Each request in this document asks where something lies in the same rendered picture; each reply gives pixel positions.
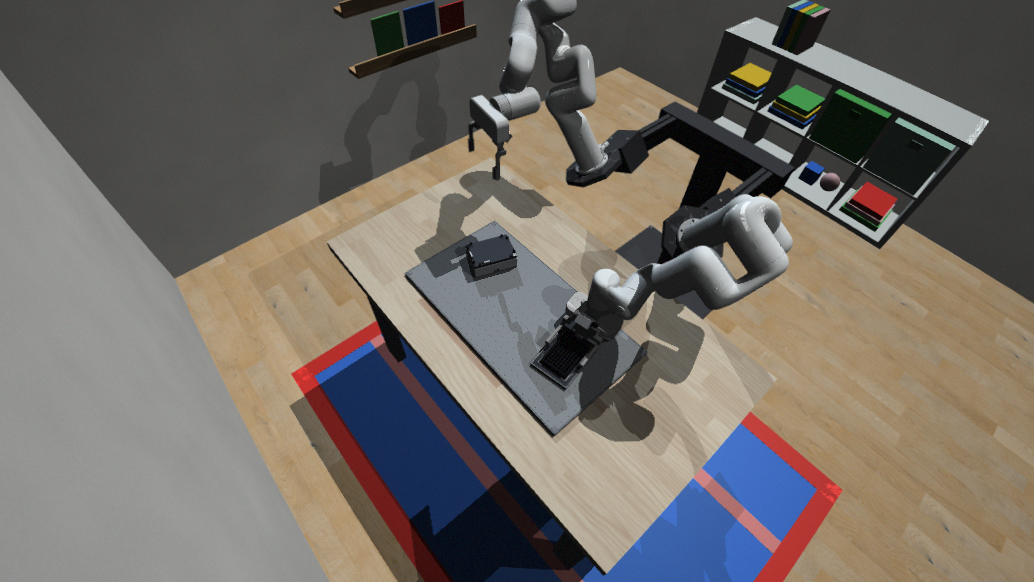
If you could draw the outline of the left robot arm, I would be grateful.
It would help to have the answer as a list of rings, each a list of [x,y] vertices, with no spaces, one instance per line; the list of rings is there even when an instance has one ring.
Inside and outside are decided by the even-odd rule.
[[[677,232],[677,241],[685,254],[662,265],[649,264],[637,270],[621,287],[616,272],[598,270],[594,274],[587,310],[578,313],[575,321],[586,329],[597,328],[596,321],[609,313],[631,320],[653,290],[665,299],[696,290],[710,310],[741,300],[774,280],[789,266],[786,253],[793,240],[781,218],[774,201],[744,194],[704,218],[685,221]],[[739,279],[734,278],[711,249],[725,242],[746,267],[747,274]]]

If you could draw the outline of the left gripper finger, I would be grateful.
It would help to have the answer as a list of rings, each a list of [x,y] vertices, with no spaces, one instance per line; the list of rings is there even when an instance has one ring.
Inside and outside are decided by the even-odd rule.
[[[584,358],[583,358],[583,359],[582,359],[582,360],[580,361],[580,363],[579,363],[578,367],[581,367],[581,368],[583,368],[583,367],[585,366],[585,364],[586,364],[586,363],[587,363],[587,362],[589,361],[589,359],[591,358],[591,356],[594,355],[594,353],[595,353],[595,351],[596,351],[596,350],[597,350],[597,349],[599,348],[599,346],[601,345],[601,343],[602,343],[602,341],[603,341],[603,338],[599,336],[599,333],[600,333],[600,330],[598,330],[597,328],[595,329],[595,328],[592,327],[592,328],[591,328],[591,329],[589,330],[589,332],[594,333],[594,335],[595,335],[595,336],[594,336],[594,341],[595,341],[595,342],[596,342],[597,344],[595,345],[595,347],[594,347],[594,349],[591,350],[591,353],[589,353],[589,354],[587,353],[587,354],[586,354],[586,355],[584,356]]]
[[[550,336],[549,336],[549,337],[548,337],[548,338],[546,339],[545,343],[546,343],[546,344],[547,344],[548,346],[550,346],[550,344],[551,344],[551,343],[552,343],[552,342],[553,342],[553,341],[554,341],[554,340],[555,340],[555,339],[557,338],[557,336],[558,336],[558,332],[560,331],[560,329],[562,328],[562,326],[564,326],[564,325],[565,325],[566,323],[570,325],[570,323],[571,323],[571,321],[575,321],[576,317],[577,317],[577,316],[576,316],[575,314],[574,314],[574,315],[573,315],[572,317],[569,317],[569,316],[565,315],[565,316],[562,317],[562,321],[561,321],[561,324],[560,324],[560,325],[559,325],[559,326],[558,326],[558,327],[557,327],[557,328],[556,328],[556,329],[555,329],[555,330],[553,331],[553,333],[552,333],[552,334],[551,334],[551,335],[550,335]],[[576,321],[575,321],[575,323],[576,323]]]

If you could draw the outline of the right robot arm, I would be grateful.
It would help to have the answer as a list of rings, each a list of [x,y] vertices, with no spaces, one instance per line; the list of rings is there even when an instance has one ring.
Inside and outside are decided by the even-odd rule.
[[[577,78],[550,89],[545,104],[573,153],[578,164],[576,172],[585,175],[606,164],[608,156],[604,151],[610,144],[607,141],[597,144],[586,117],[579,111],[596,101],[592,54],[586,45],[570,48],[567,33],[554,23],[572,16],[576,7],[576,0],[521,0],[517,4],[509,35],[511,50],[499,83],[501,95],[495,98],[508,121],[539,110],[538,92],[533,87],[526,88],[539,33],[545,45],[549,79],[560,83]]]

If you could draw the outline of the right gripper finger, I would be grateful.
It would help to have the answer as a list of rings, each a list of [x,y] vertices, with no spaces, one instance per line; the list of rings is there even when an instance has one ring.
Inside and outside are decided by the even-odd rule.
[[[479,126],[479,125],[478,125],[478,124],[477,124],[477,123],[476,123],[475,121],[472,121],[472,122],[469,123],[469,137],[468,137],[468,148],[469,148],[469,152],[472,152],[472,151],[474,151],[474,150],[475,150],[475,149],[474,149],[474,139],[473,139],[473,128],[474,128],[474,127],[475,127],[476,129],[480,129],[480,126]]]
[[[493,140],[492,140],[492,142],[494,143]],[[504,145],[504,143],[496,145],[497,146],[496,166],[492,169],[493,180],[495,179],[496,181],[500,180],[500,157],[504,156],[504,155],[506,155],[506,150],[503,148],[503,145]]]

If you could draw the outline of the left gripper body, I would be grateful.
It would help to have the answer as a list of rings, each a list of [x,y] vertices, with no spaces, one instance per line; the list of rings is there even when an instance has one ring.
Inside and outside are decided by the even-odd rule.
[[[585,312],[587,310],[587,299],[588,296],[582,292],[576,292],[567,302],[565,312],[569,316],[574,314],[577,316],[578,313]],[[602,316],[596,321],[599,324],[598,330],[600,330],[600,336],[607,340],[612,340],[621,330],[624,325],[624,319],[616,316],[616,314],[610,314]]]

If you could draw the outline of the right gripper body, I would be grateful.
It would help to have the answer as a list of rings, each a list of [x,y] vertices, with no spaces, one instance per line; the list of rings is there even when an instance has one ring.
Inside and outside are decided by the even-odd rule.
[[[503,116],[501,105],[495,97],[488,101],[480,95],[473,97],[469,103],[472,119],[489,137],[496,144],[509,140],[509,121]]]

